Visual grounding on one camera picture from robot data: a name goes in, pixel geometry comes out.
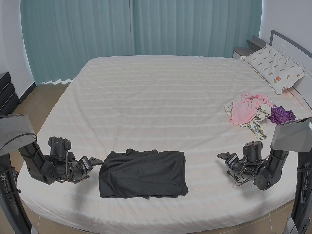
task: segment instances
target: floral pillow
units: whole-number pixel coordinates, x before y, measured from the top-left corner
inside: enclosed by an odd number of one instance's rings
[[[279,95],[305,75],[298,64],[284,57],[270,45],[241,59],[254,68]]]

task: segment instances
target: white headboard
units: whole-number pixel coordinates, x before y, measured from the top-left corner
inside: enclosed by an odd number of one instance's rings
[[[298,80],[293,87],[312,107],[312,53],[275,30],[271,31],[270,45],[284,56],[295,60],[304,70],[305,76]]]

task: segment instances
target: pink shirt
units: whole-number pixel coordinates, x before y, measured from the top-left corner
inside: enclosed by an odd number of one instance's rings
[[[233,124],[245,124],[255,118],[257,109],[260,105],[267,104],[270,107],[274,106],[274,103],[266,95],[251,93],[243,93],[241,98],[233,102],[232,119],[230,123]]]

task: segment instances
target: bed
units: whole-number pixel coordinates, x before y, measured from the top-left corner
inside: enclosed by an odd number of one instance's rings
[[[311,70],[312,55],[275,33],[273,44]],[[277,95],[243,60],[219,57],[124,56],[87,62],[56,103],[38,134],[44,154],[51,136],[67,138],[76,158],[105,159],[112,151],[183,151],[189,193],[178,198],[101,198],[98,172],[79,183],[45,185],[23,164],[18,177],[22,200],[37,214],[95,233],[182,234],[234,226],[294,199],[297,156],[290,152],[281,180],[267,191],[251,183],[236,187],[218,153],[236,152],[257,140],[252,131],[229,123],[224,105],[243,92],[263,93],[297,119],[312,116],[307,102],[312,76],[297,90]],[[263,157],[270,152],[275,124],[262,127]]]

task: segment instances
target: black cloth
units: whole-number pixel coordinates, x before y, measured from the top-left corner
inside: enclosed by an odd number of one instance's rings
[[[112,151],[99,172],[101,197],[178,197],[188,193],[183,152]]]

